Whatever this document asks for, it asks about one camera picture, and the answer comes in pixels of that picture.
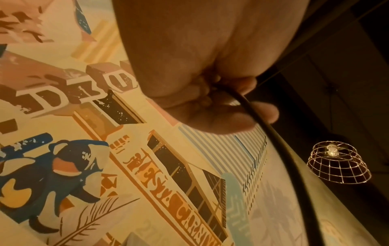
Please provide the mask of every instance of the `painted wall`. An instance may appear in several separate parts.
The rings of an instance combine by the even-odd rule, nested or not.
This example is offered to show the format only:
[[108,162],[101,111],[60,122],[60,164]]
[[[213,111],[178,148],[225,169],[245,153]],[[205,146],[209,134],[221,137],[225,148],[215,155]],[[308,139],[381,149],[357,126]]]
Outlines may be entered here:
[[[0,0],[0,9],[0,210],[19,224],[14,238],[306,245],[287,173],[262,130],[201,133],[145,98],[108,0]],[[374,245],[298,162],[328,244]]]

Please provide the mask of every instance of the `dark ceiling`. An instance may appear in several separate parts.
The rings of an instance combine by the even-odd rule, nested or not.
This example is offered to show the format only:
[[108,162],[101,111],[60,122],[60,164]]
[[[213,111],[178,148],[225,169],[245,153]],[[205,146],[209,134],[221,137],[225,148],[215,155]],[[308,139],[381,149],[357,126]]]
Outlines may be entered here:
[[[380,242],[389,245],[389,1],[313,0],[295,38],[249,95],[276,104],[274,128],[307,161],[331,128],[350,139],[373,178],[325,182]],[[337,87],[329,110],[329,84]]]

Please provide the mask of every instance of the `wire cage lampshade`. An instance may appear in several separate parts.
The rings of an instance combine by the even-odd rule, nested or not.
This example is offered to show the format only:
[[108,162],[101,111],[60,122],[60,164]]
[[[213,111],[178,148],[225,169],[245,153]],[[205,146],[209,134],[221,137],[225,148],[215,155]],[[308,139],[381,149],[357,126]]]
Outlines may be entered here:
[[318,177],[341,184],[365,183],[372,177],[357,150],[340,141],[315,144],[307,165]]

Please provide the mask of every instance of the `pendant lamp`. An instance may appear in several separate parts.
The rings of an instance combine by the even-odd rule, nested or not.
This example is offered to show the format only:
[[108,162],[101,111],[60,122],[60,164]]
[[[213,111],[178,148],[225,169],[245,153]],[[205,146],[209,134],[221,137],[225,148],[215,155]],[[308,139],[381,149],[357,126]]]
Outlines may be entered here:
[[308,59],[328,84],[331,133],[313,146],[307,165],[324,180],[341,184],[366,183],[372,177],[366,163],[346,137],[332,133],[332,96],[338,91],[314,62],[309,57]]

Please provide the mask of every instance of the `palm leaf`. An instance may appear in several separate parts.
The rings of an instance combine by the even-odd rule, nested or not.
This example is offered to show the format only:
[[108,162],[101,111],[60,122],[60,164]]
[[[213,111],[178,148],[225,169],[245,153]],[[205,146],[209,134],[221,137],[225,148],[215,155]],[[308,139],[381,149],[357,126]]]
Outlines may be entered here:
[[60,231],[50,237],[51,246],[92,246],[128,214],[137,199],[109,197],[61,214]]

